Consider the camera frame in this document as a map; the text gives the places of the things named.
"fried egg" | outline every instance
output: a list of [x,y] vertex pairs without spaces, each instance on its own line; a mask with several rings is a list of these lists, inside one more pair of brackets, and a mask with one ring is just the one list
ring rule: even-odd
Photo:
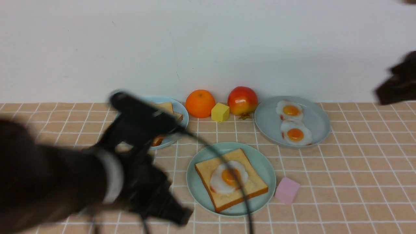
[[280,126],[282,137],[293,145],[312,144],[312,133],[306,126],[296,119],[285,119]]
[[[228,164],[244,185],[248,180],[248,173],[245,171],[244,165],[237,161],[229,161]],[[238,182],[227,167],[221,164],[211,175],[210,188],[215,193],[232,193],[238,189]]]
[[302,107],[297,103],[289,100],[282,100],[277,103],[276,113],[280,116],[281,120],[285,119],[297,119],[302,120],[303,111]]

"sponge cube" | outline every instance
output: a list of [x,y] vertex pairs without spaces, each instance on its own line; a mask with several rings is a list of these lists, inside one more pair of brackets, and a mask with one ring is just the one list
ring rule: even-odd
[[286,205],[293,203],[300,184],[287,177],[284,177],[276,189],[275,197]]
[[224,122],[230,116],[230,108],[222,103],[217,103],[211,110],[211,119],[217,122]]

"pink cube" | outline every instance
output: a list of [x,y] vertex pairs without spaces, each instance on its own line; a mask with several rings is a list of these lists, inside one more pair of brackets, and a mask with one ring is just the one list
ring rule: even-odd
[[290,205],[296,198],[299,188],[300,184],[298,182],[284,177],[276,188],[275,197],[286,205]]

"orange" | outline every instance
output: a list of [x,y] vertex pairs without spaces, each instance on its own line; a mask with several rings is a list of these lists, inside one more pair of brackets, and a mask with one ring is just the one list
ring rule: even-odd
[[212,94],[206,90],[193,91],[185,102],[185,107],[190,115],[196,118],[207,118],[216,102]]

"plate rim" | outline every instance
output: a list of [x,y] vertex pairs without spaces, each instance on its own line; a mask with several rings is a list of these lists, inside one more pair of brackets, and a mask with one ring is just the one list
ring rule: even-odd
[[[304,101],[306,101],[306,102],[310,102],[312,105],[315,105],[316,107],[318,107],[318,109],[320,110],[320,112],[322,112],[322,113],[324,114],[325,118],[326,118],[326,119],[324,119],[324,122],[325,122],[325,123],[327,123],[327,124],[329,125],[329,129],[328,129],[328,131],[327,131],[326,135],[325,135],[325,136],[324,136],[321,140],[317,141],[317,142],[316,142],[316,143],[314,143],[314,144],[301,146],[301,145],[291,145],[291,144],[286,144],[286,143],[283,143],[283,142],[279,142],[279,141],[274,140],[273,138],[269,137],[267,134],[265,134],[265,133],[264,133],[264,132],[260,129],[260,127],[259,127],[259,126],[258,126],[258,124],[257,124],[256,118],[255,118],[255,116],[256,116],[256,111],[258,110],[258,106],[260,106],[263,102],[268,101],[268,100],[273,99],[273,98],[277,98],[277,97],[281,97],[281,98],[285,98],[285,97],[295,97],[295,98],[298,98],[298,99],[302,99],[302,100],[304,100]],[[260,132],[261,132],[261,134],[262,134],[263,136],[265,136],[265,137],[266,137],[269,141],[271,141],[271,142],[273,142],[273,143],[275,143],[275,144],[277,144],[277,145],[279,145],[279,146],[286,147],[286,148],[292,148],[292,149],[306,149],[306,148],[310,148],[310,147],[314,147],[314,146],[319,145],[319,144],[320,144],[320,143],[322,143],[324,140],[326,140],[326,139],[329,137],[329,135],[331,134],[331,120],[329,119],[328,114],[327,114],[327,113],[326,113],[326,112],[322,109],[322,107],[318,106],[316,103],[314,103],[314,102],[312,102],[312,101],[309,101],[308,99],[305,99],[305,98],[303,98],[303,97],[293,96],[293,95],[273,96],[273,97],[267,98],[266,100],[262,101],[262,102],[261,102],[258,106],[257,106],[257,108],[256,108],[256,110],[255,110],[255,112],[254,112],[254,123],[256,124],[257,128],[260,130]]]
[[[250,146],[250,145],[247,145],[247,144],[243,144],[243,143],[239,143],[239,142],[218,142],[218,143],[215,143],[215,144],[212,144],[213,146],[214,145],[219,145],[219,144],[235,144],[235,145],[244,145],[244,146],[247,146],[247,147],[251,147],[251,148],[253,148],[254,150],[256,150],[260,155],[262,155],[266,160],[267,160],[267,162],[268,162],[268,165],[270,165],[270,167],[273,169],[273,171],[275,170],[274,169],[274,167],[273,167],[273,165],[272,165],[272,163],[269,161],[269,159],[262,153],[262,152],[260,152],[258,149],[256,149],[256,148],[254,148],[254,147],[252,147],[252,146]],[[187,186],[187,188],[188,188],[188,191],[189,191],[189,193],[191,194],[191,196],[193,197],[193,199],[201,206],[201,207],[203,207],[205,210],[207,210],[207,211],[209,211],[210,213],[212,213],[212,214],[216,214],[216,215],[218,215],[218,216],[221,216],[221,217],[228,217],[228,218],[240,218],[240,217],[245,217],[245,216],[247,216],[247,214],[241,214],[241,215],[226,215],[226,214],[220,214],[220,213],[216,213],[216,212],[214,212],[214,211],[212,211],[212,210],[209,210],[209,209],[207,209],[205,206],[203,206],[201,203],[199,203],[199,201],[194,197],[194,195],[192,194],[192,192],[191,192],[191,189],[189,188],[189,182],[188,182],[188,173],[189,173],[189,171],[190,171],[190,167],[191,167],[191,164],[192,164],[192,161],[195,159],[195,157],[200,153],[200,152],[202,152],[203,150],[207,150],[206,148],[204,148],[204,149],[202,149],[201,151],[199,151],[199,152],[197,152],[193,157],[192,157],[192,159],[191,159],[191,161],[189,162],[189,165],[188,165],[188,168],[186,169],[186,186]],[[276,176],[274,176],[273,177],[274,178],[274,186],[273,186],[273,193],[272,193],[272,195],[267,199],[267,202],[263,205],[263,206],[261,206],[259,209],[257,209],[257,210],[255,210],[255,211],[252,211],[251,212],[251,214],[254,214],[254,213],[256,213],[256,212],[258,212],[258,211],[260,211],[260,210],[262,210],[262,209],[264,209],[266,206],[267,206],[267,204],[269,204],[270,203],[270,200],[274,197],[274,191],[276,190],[276,186],[277,186],[277,178],[276,178]]]
[[[166,99],[170,99],[170,100],[173,100],[173,101],[179,103],[186,110],[185,106],[180,101],[177,101],[177,100],[175,100],[175,99],[173,99],[171,97],[168,97],[168,96],[145,96],[145,97],[142,97],[142,99],[144,99],[145,101],[149,101],[148,100],[149,98],[166,98]],[[188,111],[186,111],[185,115],[188,116],[188,121],[186,121],[186,124],[185,124],[185,128],[187,128],[188,127],[188,124],[189,124],[189,114],[188,114]],[[172,140],[172,141],[169,141],[169,142],[167,142],[165,144],[161,144],[161,145],[158,145],[158,146],[150,146],[149,150],[163,149],[165,147],[168,147],[168,146],[172,145],[173,143],[177,142],[178,140],[179,139]]]

